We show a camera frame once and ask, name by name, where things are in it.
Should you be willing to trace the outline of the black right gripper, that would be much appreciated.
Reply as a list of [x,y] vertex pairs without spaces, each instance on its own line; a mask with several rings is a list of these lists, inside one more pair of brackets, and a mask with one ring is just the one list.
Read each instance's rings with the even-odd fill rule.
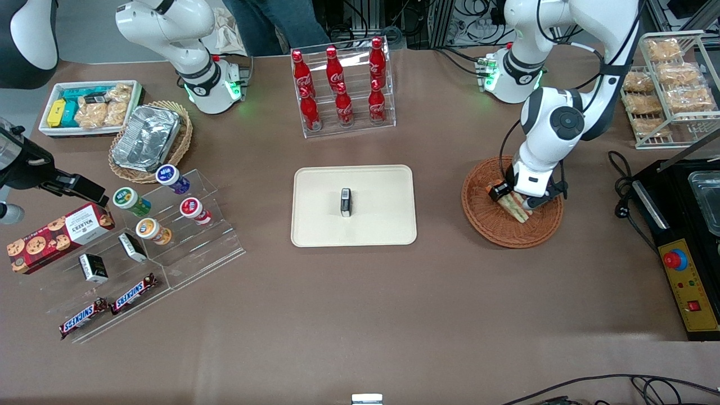
[[106,206],[105,188],[79,174],[56,172],[52,154],[23,135],[23,129],[2,128],[1,185],[27,190],[53,181],[57,192]]

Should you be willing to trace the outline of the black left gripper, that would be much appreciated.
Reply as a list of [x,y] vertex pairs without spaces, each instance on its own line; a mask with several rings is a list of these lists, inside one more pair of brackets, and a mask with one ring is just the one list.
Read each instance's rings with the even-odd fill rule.
[[507,212],[530,212],[541,205],[550,202],[558,195],[566,194],[566,181],[551,181],[543,196],[524,196],[515,192],[512,187],[504,181],[489,183],[488,195]]

